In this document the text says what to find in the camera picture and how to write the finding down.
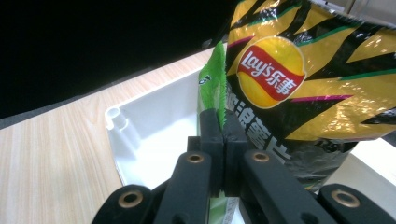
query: snack packaging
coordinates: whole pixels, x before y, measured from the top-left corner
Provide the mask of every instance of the snack packaging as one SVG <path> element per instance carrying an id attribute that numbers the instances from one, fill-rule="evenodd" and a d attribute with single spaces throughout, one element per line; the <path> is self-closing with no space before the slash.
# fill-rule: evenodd
<path id="1" fill-rule="evenodd" d="M 240 2 L 226 73 L 251 142 L 308 189 L 356 142 L 396 129 L 396 31 L 308 0 Z"/>

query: lay's chip bag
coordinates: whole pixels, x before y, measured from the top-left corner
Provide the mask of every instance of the lay's chip bag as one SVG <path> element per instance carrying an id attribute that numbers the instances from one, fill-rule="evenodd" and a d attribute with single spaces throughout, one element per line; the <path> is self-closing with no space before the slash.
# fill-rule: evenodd
<path id="1" fill-rule="evenodd" d="M 396 129 L 396 31 L 308 0 L 245 0 L 226 54 L 228 107 L 306 187 L 356 142 Z"/>

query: lay's logo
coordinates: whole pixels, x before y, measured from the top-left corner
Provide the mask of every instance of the lay's logo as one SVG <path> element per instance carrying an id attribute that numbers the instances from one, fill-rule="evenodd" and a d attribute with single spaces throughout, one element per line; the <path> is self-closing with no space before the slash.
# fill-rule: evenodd
<path id="1" fill-rule="evenodd" d="M 304 57 L 288 39 L 265 37 L 244 52 L 237 75 L 249 101 L 270 108 L 286 100 L 303 83 Z"/>

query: chip bag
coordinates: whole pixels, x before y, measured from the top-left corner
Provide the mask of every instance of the chip bag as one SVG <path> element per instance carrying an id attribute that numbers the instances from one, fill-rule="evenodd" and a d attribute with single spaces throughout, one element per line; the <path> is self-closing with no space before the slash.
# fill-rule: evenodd
<path id="1" fill-rule="evenodd" d="M 308 0 L 245 0 L 226 53 L 228 107 L 306 187 L 356 142 L 396 129 L 396 31 Z"/>

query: black background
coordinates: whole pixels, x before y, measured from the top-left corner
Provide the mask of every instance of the black background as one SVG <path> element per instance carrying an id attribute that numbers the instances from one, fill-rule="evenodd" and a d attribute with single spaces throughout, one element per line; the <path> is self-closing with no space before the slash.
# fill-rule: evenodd
<path id="1" fill-rule="evenodd" d="M 0 119 L 174 62 L 221 37 L 232 1 L 0 3 Z"/>

